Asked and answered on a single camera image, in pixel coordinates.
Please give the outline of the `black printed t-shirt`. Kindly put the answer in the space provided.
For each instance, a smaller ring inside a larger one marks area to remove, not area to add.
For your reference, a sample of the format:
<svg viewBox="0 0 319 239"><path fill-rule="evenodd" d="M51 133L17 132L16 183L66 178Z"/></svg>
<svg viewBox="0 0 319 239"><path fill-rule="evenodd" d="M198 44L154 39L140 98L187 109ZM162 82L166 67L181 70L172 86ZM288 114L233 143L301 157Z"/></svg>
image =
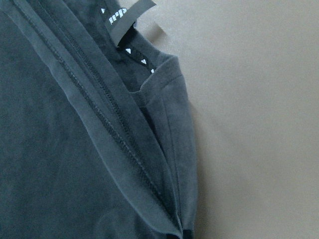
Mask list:
<svg viewBox="0 0 319 239"><path fill-rule="evenodd" d="M185 80L135 28L154 5L1 1L1 238L194 237Z"/></svg>

